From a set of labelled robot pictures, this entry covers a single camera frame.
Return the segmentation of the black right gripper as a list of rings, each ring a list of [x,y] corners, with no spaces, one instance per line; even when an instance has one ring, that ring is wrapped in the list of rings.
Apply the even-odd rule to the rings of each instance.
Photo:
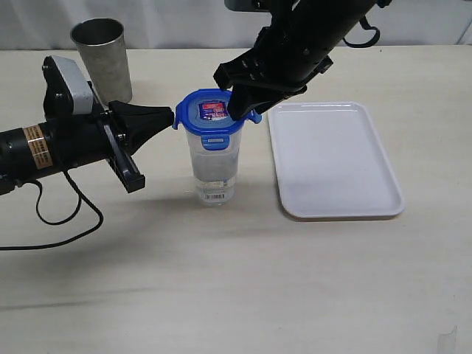
[[[261,30],[254,46],[221,63],[213,77],[220,89],[232,88],[228,110],[233,120],[251,111],[265,113],[305,93],[305,87],[333,61],[333,25],[271,25]]]

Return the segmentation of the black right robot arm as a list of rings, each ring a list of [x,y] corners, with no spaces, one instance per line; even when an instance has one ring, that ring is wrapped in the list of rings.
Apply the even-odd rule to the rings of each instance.
[[[380,30],[368,23],[366,15],[374,6],[389,4],[374,0],[226,1],[226,7],[235,12],[271,14],[271,23],[260,30],[254,46],[220,64],[213,75],[220,89],[232,92],[228,105],[232,119],[242,119],[250,111],[262,114],[305,93],[308,83],[332,66],[330,52],[356,24],[375,34],[363,44],[347,46],[375,45]]]

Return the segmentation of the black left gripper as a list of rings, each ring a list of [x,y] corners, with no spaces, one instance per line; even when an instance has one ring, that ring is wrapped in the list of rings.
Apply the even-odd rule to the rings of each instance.
[[[92,111],[73,115],[72,99],[52,62],[52,55],[44,58],[42,72],[46,81],[44,115],[58,165],[69,170],[106,160],[127,192],[144,188],[145,177],[131,155],[173,125],[172,109],[111,101],[108,105],[110,113],[103,108],[92,83],[87,80],[94,94]]]

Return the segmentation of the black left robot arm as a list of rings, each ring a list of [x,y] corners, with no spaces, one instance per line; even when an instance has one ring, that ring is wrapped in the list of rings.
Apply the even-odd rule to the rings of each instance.
[[[90,81],[69,58],[45,57],[44,122],[1,133],[1,194],[40,178],[101,160],[127,192],[145,187],[132,156],[169,128],[169,107],[112,101],[103,107]]]

